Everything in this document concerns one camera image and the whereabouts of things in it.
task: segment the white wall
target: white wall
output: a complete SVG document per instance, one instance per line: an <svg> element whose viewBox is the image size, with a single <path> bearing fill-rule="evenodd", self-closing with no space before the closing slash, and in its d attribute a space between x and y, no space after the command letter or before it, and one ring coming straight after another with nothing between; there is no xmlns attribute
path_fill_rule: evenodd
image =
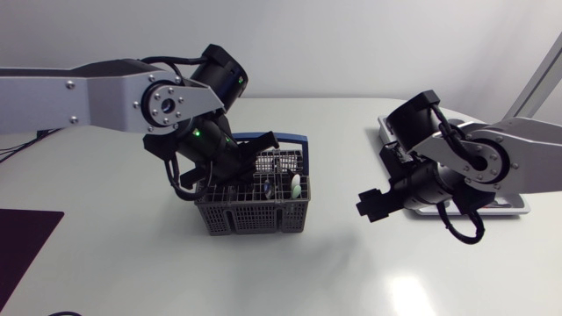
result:
<svg viewBox="0 0 562 316"><path fill-rule="evenodd" d="M560 31L560 0L0 0L0 65L192 57L215 43L248 71L245 97L433 89L444 107L493 121Z"/></svg>

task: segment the gray plastic basket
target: gray plastic basket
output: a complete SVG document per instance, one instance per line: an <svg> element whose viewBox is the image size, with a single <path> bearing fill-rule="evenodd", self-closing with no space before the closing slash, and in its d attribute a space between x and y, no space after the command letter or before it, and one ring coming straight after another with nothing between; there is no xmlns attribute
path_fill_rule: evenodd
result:
<svg viewBox="0 0 562 316"><path fill-rule="evenodd" d="M249 139L248 134L233 136L238 141ZM305 136L284 133L276 133L276 136L280 142L301 144L303 150L275 149L261 152L256 157L253 183L237 186L213 185L201 199L195 201L210 235L303 231L306 208L310 201L307 139ZM287 169L300 174L302 191L298 198L291 198L292 179ZM272 185L273 194L270 198L264 192L266 180Z"/></svg>

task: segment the robotic arm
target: robotic arm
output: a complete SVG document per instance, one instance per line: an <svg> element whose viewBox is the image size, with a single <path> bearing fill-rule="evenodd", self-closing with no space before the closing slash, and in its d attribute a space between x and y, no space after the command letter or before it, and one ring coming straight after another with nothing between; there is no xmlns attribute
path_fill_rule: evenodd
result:
<svg viewBox="0 0 562 316"><path fill-rule="evenodd" d="M562 126L529 118L509 118L486 125L452 126L438 108L433 90L407 101L387 120L397 142L380 156L390 173L391 189L359 195L357 209L371 222L402 208L437 205L446 227L462 242L484 235L478 209L496 193L562 190ZM443 202L452 199L476 226L476 236L457 232Z"/></svg>
<svg viewBox="0 0 562 316"><path fill-rule="evenodd" d="M186 79L177 64L199 66ZM241 65L215 45L195 59L102 61L71 70L2 68L0 133L82 125L146 133L144 147L164 161L177 195L194 200L212 183L251 181L256 154L278 147L272 132L241 144L232 136L225 114L247 84ZM180 176L176 153L196 168ZM206 186L198 192L181 188L202 179Z"/></svg>

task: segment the white tabletop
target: white tabletop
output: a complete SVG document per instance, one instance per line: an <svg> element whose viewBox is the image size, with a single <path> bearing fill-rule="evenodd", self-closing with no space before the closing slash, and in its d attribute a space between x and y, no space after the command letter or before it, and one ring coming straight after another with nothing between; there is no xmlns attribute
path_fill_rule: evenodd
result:
<svg viewBox="0 0 562 316"><path fill-rule="evenodd" d="M308 136L303 233L211 237L143 135L69 128L0 165L0 207L63 211L3 315L560 315L561 193L485 218L475 246L439 218L369 223L357 194L387 191L377 116L391 99L241 99L233 132ZM2 135L0 146L28 135ZM189 162L180 167L188 170ZM456 220L473 233L468 221Z"/></svg>

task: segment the basket handle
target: basket handle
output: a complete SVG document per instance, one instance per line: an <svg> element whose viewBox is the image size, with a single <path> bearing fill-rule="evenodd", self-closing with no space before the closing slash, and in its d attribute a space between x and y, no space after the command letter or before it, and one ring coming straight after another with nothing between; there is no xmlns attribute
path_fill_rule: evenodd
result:
<svg viewBox="0 0 562 316"><path fill-rule="evenodd" d="M233 133L236 141L250 141L262 136L264 133ZM278 142L299 144L302 147L302 173L308 176L308 138L305 135L291 133L274 133Z"/></svg>

